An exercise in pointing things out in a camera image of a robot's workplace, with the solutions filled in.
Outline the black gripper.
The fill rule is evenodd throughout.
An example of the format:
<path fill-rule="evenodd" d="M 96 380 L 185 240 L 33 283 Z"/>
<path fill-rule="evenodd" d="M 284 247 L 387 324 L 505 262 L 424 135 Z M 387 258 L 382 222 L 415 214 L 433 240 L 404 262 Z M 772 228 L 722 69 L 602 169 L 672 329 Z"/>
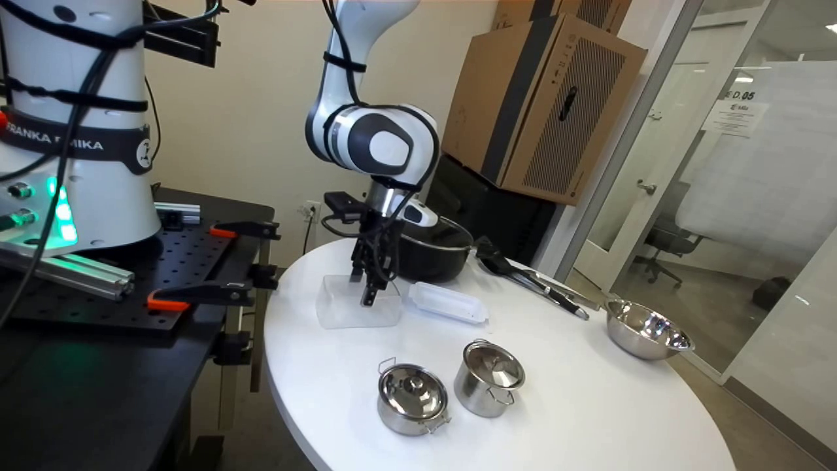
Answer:
<path fill-rule="evenodd" d="M 364 307 L 376 301 L 376 294 L 387 287 L 387 258 L 379 257 L 387 247 L 387 231 L 395 222 L 407 193 L 395 185 L 374 180 L 364 195 L 361 232 L 351 253 L 351 283 L 361 283 L 365 271 Z"/>

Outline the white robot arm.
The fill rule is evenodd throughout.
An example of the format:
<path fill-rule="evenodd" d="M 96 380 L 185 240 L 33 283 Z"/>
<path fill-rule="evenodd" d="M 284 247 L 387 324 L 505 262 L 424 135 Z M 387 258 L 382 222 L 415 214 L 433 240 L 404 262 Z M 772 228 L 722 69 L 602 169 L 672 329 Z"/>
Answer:
<path fill-rule="evenodd" d="M 417 0 L 322 0 L 330 21 L 315 99 L 305 116 L 309 148 L 342 169 L 370 178 L 361 207 L 351 279 L 365 279 L 370 307 L 398 266 L 398 232 L 407 201 L 440 160 L 432 116 L 412 104 L 374 104 L 359 97 L 374 42 L 417 8 Z"/>

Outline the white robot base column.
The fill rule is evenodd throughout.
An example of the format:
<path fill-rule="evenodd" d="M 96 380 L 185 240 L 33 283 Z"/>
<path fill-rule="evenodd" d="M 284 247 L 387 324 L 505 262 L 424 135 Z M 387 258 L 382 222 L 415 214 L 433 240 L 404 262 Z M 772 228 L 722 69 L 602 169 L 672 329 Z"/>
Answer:
<path fill-rule="evenodd" d="M 141 0 L 0 0 L 4 250 L 128 247 L 158 219 Z"/>

